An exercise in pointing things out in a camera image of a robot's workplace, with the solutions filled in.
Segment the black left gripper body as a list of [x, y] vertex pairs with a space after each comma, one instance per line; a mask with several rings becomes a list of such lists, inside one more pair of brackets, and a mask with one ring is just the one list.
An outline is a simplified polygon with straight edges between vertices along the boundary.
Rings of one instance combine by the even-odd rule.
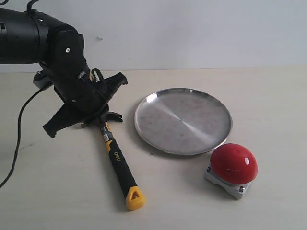
[[72, 26], [40, 26], [39, 41], [40, 65], [49, 72], [55, 91], [64, 102], [52, 118], [85, 120], [101, 112], [105, 100], [89, 80], [83, 35]]

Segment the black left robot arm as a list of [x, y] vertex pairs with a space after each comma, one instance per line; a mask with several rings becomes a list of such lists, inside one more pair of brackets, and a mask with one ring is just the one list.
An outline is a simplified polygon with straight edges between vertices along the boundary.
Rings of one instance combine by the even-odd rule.
[[104, 78], [90, 69], [84, 57], [84, 38], [77, 30], [37, 10], [0, 11], [1, 64], [41, 66], [33, 83], [41, 90], [51, 86], [63, 106], [44, 125], [50, 137], [77, 123], [108, 119], [122, 121], [110, 112], [108, 102], [127, 78], [118, 73]]

